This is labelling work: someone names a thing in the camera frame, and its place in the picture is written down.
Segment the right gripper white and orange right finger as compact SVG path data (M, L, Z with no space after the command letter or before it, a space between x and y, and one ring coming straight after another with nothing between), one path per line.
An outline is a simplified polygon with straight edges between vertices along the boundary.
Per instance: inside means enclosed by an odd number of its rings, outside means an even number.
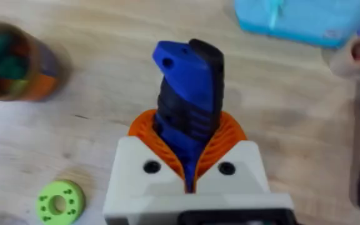
M271 192L258 145L222 112L219 129L196 164L191 209L294 209L288 193Z

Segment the right gripper white and orange left finger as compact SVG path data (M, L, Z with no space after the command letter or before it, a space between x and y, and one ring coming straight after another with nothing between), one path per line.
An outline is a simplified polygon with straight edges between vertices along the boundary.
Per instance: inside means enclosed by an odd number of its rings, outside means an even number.
M184 170L176 155L153 129L156 110L131 124L117 143L104 203L105 216L172 213L188 208Z

